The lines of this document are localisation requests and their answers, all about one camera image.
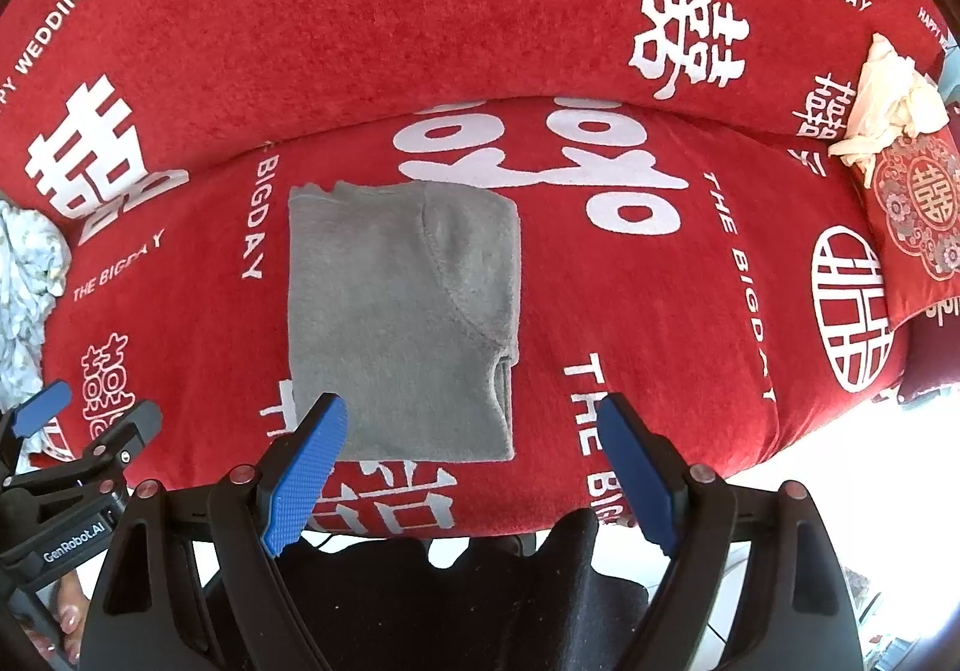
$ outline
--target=gray fabric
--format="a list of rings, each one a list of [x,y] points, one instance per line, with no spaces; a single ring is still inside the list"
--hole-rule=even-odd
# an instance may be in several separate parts
[[[290,195],[290,371],[298,420],[349,409],[342,460],[510,460],[520,220],[462,184],[338,183]]]

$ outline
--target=maroon cushion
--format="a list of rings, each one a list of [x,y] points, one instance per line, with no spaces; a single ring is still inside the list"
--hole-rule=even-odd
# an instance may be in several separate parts
[[[960,297],[942,300],[910,320],[910,350],[898,399],[909,403],[950,384],[960,384]]]

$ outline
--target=blue gripper pad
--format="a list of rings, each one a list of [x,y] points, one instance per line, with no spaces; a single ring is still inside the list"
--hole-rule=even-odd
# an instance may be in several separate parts
[[[277,482],[261,535],[272,556],[280,556],[285,547],[299,540],[345,441],[347,406],[341,398],[334,398]]]
[[[70,405],[71,398],[70,386],[64,380],[58,379],[48,384],[14,411],[13,435],[26,439],[40,432],[43,425]]]
[[[674,526],[670,492],[640,439],[610,398],[604,398],[597,406],[597,432],[644,537],[658,545],[664,555],[673,555],[680,539]]]

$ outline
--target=red fabric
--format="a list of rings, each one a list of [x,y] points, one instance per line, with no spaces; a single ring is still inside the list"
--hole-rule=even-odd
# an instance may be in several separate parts
[[[910,320],[910,348],[898,393],[915,401],[942,387],[960,384],[960,297],[930,306]]]
[[[866,206],[891,326],[960,294],[960,155],[949,128],[885,149]]]
[[[688,2],[672,13],[664,0],[13,0],[0,17],[0,185],[23,206],[77,218],[143,174],[194,173],[267,141],[484,97],[587,94],[842,136],[872,34],[923,72],[946,32],[930,0]],[[683,19],[677,50],[652,42],[661,13]],[[679,27],[669,21],[664,43],[680,42]],[[638,35],[650,37],[646,76],[630,64]],[[674,61],[685,69],[666,97]],[[83,85],[96,97],[85,101]],[[106,131],[136,136],[116,145],[87,126],[90,155],[74,147],[56,161],[78,116],[93,121],[118,100],[131,115],[115,109],[120,126]]]
[[[134,481],[195,485],[255,461],[284,429],[289,391],[290,187],[410,177],[497,183],[517,204],[517,457],[338,465],[320,526],[501,534],[592,502],[615,520],[623,499],[607,489],[592,393],[627,393],[688,460],[731,474],[901,373],[905,339],[889,333],[875,254],[858,237],[869,227],[824,145],[789,150],[611,103],[512,100],[252,151],[128,207],[83,245],[74,230],[44,352],[45,377],[75,393],[61,415],[73,451],[151,398],[164,426]],[[865,262],[844,284],[850,258]],[[845,350],[836,328],[865,323],[865,297],[875,326]],[[860,347],[864,361],[850,357]],[[390,508],[411,504],[424,505]]]

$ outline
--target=metal bolt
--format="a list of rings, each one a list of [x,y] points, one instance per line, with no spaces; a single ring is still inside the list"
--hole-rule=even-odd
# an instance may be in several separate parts
[[[794,500],[803,500],[810,494],[800,482],[784,482],[784,492]]]
[[[136,496],[138,498],[152,498],[157,492],[160,491],[160,482],[156,479],[147,479],[145,482],[140,482],[139,487],[136,488]]]
[[[693,481],[700,484],[709,484],[716,480],[717,475],[709,465],[693,465],[690,468],[690,475]]]
[[[256,468],[252,465],[237,465],[230,472],[230,481],[233,484],[250,484],[254,476],[256,476]]]

